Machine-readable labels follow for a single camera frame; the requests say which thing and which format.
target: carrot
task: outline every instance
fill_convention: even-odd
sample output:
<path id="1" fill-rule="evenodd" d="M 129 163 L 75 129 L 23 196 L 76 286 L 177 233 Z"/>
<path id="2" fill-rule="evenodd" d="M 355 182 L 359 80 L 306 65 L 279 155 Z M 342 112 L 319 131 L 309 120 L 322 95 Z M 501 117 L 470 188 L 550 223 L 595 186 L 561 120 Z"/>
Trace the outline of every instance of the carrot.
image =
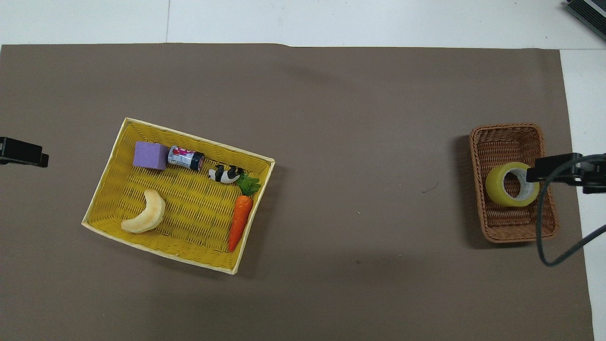
<path id="1" fill-rule="evenodd" d="M 236 184 L 240 187 L 242 195 L 236 198 L 236 204 L 233 209 L 233 218 L 231 219 L 231 227 L 229 230 L 229 252 L 236 249 L 242 233 L 244 233 L 244 227 L 248 222 L 248 215 L 250 210 L 253 209 L 253 199 L 250 197 L 256 191 L 261 188 L 258 184 L 259 179 L 249 178 L 246 173 L 242 173 Z"/>

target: wicker basket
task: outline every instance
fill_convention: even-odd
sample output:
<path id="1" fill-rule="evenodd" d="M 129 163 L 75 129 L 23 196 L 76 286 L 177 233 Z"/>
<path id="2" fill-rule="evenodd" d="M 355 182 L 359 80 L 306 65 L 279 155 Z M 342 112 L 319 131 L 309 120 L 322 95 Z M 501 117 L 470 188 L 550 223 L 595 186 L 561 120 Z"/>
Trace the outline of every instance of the wicker basket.
<path id="1" fill-rule="evenodd" d="M 500 206 L 490 200 L 484 183 L 488 172 L 498 165 L 518 161 L 534 166 L 535 159 L 545 156 L 540 128 L 532 123 L 476 127 L 470 134 L 470 147 L 478 214 L 484 237 L 493 243 L 536 240 L 537 201 L 526 207 Z M 507 192 L 517 193 L 519 189 L 517 179 L 505 178 Z M 552 237 L 557 230 L 556 209 L 551 192 L 547 191 L 542 236 Z"/>
<path id="2" fill-rule="evenodd" d="M 176 144 L 203 152 L 206 156 L 204 168 L 196 172 L 175 165 L 160 171 L 134 167 L 137 141 L 166 146 Z M 234 184 L 226 185 L 208 178 L 208 169 L 218 163 L 242 167 L 262 184 L 253 196 L 248 224 L 233 252 L 228 252 L 227 241 L 233 205 L 240 191 Z M 166 258 L 235 274 L 274 164 L 271 158 L 126 118 L 82 225 Z M 143 191 L 148 188 L 158 191 L 166 202 L 162 223 L 141 234 L 123 231 L 121 221 L 137 216 L 145 208 Z"/>

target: banana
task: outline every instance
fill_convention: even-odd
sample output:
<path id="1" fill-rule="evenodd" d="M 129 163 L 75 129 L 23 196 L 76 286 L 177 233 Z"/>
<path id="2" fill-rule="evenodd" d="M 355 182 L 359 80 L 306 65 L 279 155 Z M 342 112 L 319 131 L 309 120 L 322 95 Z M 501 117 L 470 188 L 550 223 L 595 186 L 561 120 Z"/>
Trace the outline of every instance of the banana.
<path id="1" fill-rule="evenodd" d="M 143 194 L 146 202 L 143 212 L 135 218 L 122 222 L 122 229 L 127 232 L 142 233 L 156 228 L 162 222 L 166 207 L 164 200 L 153 189 L 146 189 Z"/>

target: packing tape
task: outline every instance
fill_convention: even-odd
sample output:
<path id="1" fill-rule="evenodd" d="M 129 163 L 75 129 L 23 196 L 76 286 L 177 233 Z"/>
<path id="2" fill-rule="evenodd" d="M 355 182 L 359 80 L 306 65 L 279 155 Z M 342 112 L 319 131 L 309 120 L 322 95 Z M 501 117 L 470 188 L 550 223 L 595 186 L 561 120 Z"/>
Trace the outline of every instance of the packing tape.
<path id="1" fill-rule="evenodd" d="M 539 194 L 539 183 L 526 181 L 529 165 L 521 162 L 509 162 L 493 168 L 486 177 L 486 193 L 495 203 L 506 207 L 523 207 L 533 202 Z M 520 181 L 520 193 L 512 197 L 505 190 L 505 176 L 511 173 Z"/>

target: purple sponge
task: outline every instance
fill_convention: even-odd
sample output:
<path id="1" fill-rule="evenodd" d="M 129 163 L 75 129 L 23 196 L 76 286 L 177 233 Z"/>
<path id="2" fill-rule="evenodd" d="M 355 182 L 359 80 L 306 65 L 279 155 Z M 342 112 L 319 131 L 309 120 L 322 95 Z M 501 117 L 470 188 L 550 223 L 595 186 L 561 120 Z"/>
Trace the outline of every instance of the purple sponge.
<path id="1" fill-rule="evenodd" d="M 133 166 L 159 169 L 166 169 L 168 158 L 168 147 L 159 143 L 148 143 L 138 141 L 135 144 L 135 159 Z"/>

